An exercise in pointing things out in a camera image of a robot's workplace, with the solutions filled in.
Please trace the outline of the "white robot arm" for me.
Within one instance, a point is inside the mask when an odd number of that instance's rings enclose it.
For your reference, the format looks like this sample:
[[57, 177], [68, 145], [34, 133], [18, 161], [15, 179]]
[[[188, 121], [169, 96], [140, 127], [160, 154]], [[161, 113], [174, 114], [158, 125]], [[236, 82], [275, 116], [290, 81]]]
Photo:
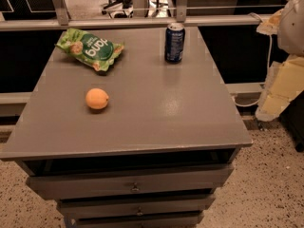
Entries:
[[277, 45], [289, 54], [283, 63], [272, 62], [257, 104], [256, 118], [269, 122], [279, 117], [304, 90], [304, 0], [290, 0], [256, 29], [277, 36]]

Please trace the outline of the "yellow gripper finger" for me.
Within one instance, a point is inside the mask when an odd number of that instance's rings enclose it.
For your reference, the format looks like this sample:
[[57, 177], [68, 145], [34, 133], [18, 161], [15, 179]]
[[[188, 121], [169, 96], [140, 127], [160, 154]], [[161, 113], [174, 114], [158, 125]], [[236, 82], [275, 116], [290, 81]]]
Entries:
[[303, 90], [303, 57], [289, 56], [283, 63], [273, 62], [258, 101], [256, 118], [263, 122], [278, 118]]
[[273, 35], [278, 33], [279, 23], [283, 9], [275, 12], [269, 19], [261, 22], [256, 31], [264, 35]]

